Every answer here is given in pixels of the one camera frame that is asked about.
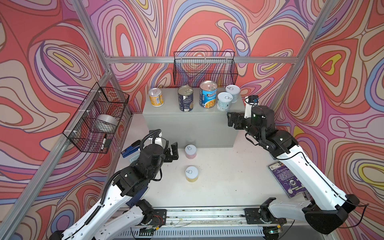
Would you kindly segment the pale green white can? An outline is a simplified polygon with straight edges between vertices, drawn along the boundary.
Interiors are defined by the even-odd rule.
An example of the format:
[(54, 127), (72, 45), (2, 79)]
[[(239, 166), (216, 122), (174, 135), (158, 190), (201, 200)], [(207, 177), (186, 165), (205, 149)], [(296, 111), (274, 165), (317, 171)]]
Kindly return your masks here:
[(226, 92), (232, 95), (232, 103), (235, 103), (238, 100), (241, 89), (236, 85), (228, 85), (226, 86)]

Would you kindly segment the dark tomato can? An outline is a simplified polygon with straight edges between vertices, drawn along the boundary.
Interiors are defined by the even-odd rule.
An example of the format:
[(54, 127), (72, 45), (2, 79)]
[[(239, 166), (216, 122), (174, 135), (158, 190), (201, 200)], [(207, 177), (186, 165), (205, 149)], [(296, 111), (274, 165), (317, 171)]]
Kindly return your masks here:
[(191, 112), (194, 106), (193, 88), (185, 85), (178, 89), (179, 108), (182, 112)]

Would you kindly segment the blue label large can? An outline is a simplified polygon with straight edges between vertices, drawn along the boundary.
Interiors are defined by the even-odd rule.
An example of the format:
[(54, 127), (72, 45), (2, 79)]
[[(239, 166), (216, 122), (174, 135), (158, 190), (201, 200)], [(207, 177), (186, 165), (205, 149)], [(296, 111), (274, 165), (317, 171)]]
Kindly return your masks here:
[(213, 108), (216, 104), (218, 85), (213, 81), (200, 84), (200, 106), (205, 109)]

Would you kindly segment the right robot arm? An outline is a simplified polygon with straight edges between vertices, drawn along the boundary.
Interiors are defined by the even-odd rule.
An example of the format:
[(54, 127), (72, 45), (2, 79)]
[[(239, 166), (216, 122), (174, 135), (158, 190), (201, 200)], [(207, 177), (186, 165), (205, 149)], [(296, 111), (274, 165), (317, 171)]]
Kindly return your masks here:
[(357, 207), (367, 208), (357, 196), (346, 194), (332, 183), (289, 132), (276, 128), (275, 112), (267, 106), (260, 106), (258, 96), (246, 97), (245, 103), (244, 113), (227, 113), (229, 127), (246, 131), (247, 140), (283, 163), (310, 195), (308, 200), (297, 204), (267, 199), (260, 206), (262, 221), (268, 223), (281, 218), (305, 221), (317, 232), (328, 235), (341, 228), (349, 213)]

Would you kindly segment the light blue white can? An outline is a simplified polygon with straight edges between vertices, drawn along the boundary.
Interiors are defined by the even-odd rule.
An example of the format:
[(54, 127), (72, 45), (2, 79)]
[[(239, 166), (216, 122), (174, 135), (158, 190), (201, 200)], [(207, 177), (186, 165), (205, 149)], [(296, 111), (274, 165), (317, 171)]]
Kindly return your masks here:
[(219, 111), (227, 112), (232, 104), (233, 95), (227, 92), (221, 92), (218, 94), (217, 109)]

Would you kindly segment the yellow corn can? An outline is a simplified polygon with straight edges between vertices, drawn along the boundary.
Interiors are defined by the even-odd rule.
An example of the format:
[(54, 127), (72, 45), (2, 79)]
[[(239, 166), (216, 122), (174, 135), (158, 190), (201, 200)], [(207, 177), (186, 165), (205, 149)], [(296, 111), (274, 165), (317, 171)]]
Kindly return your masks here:
[(160, 107), (164, 104), (163, 93), (160, 88), (152, 88), (149, 90), (149, 97), (152, 106)]

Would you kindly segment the white yellow can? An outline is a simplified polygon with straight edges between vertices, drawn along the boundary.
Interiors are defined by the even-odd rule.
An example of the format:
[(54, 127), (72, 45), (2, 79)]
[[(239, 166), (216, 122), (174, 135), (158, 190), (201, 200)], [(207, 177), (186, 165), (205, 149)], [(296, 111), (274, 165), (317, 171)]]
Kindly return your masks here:
[(199, 177), (199, 170), (195, 166), (189, 166), (186, 168), (185, 175), (188, 182), (196, 182)]

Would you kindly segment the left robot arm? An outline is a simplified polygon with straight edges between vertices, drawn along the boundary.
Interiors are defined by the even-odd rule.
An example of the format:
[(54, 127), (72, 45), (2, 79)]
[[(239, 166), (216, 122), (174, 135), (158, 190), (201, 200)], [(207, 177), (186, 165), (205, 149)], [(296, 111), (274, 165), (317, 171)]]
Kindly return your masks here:
[(51, 240), (112, 240), (131, 227), (156, 231), (164, 225), (165, 218), (143, 195), (151, 182), (162, 179), (163, 163), (179, 158), (178, 143), (170, 144), (157, 129), (140, 141), (139, 149), (138, 159), (108, 180), (100, 200), (71, 227), (55, 231)]

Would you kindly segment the pink white can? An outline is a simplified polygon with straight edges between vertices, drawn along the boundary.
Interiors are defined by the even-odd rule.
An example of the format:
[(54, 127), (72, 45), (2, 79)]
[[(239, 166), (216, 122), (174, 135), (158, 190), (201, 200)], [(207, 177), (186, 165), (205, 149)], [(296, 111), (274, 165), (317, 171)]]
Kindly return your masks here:
[(188, 159), (194, 159), (197, 155), (197, 147), (195, 145), (187, 145), (185, 147), (185, 155)]

